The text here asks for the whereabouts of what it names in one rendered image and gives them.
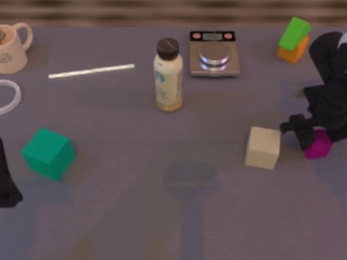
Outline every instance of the light green block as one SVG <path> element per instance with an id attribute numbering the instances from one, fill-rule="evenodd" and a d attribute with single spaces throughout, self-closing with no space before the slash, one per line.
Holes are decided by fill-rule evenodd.
<path id="1" fill-rule="evenodd" d="M 278 46 L 291 51 L 311 30 L 312 27 L 307 21 L 293 17 L 283 33 Z"/>
<path id="2" fill-rule="evenodd" d="M 71 141 L 46 128 L 39 131 L 22 150 L 29 168 L 52 180 L 60 180 L 76 155 Z"/>

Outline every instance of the silver scale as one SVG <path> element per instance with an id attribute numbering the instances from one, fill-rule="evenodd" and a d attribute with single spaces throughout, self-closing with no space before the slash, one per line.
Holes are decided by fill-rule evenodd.
<path id="1" fill-rule="evenodd" d="M 192 76 L 238 76 L 239 52 L 233 31 L 190 32 L 190 74 Z"/>

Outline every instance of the table surface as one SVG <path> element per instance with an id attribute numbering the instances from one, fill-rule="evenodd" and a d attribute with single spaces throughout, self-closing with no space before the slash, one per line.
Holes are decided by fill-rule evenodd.
<path id="1" fill-rule="evenodd" d="M 24 195 L 0 211 L 6 260 L 345 260 L 346 143 L 307 161 L 293 135 L 274 171 L 244 165 L 251 126 L 277 128 L 306 111 L 295 88 L 319 84 L 308 54 L 277 59 L 283 27 L 234 27 L 238 79 L 193 78 L 196 28 L 34 28 L 24 70 L 2 78 L 23 91 L 0 117 L 12 177 Z M 344 28 L 314 28 L 320 34 Z M 155 105 L 156 43 L 184 58 L 183 107 Z M 134 63 L 64 79 L 48 74 Z M 12 93 L 1 89 L 1 103 Z M 78 157 L 55 183 L 27 168 L 21 149 L 40 127 L 71 138 Z"/>

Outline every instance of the striped brown background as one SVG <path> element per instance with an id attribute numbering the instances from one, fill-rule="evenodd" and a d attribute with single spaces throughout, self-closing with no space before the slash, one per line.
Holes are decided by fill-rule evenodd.
<path id="1" fill-rule="evenodd" d="M 347 25 L 347 0 L 0 0 L 0 22 L 44 25 Z"/>

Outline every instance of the magenta cube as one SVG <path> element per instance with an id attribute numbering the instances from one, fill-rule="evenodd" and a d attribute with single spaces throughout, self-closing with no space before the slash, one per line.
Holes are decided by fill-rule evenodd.
<path id="1" fill-rule="evenodd" d="M 316 140 L 310 148 L 304 150 L 308 160 L 326 157 L 332 147 L 329 136 L 323 129 L 316 130 Z"/>

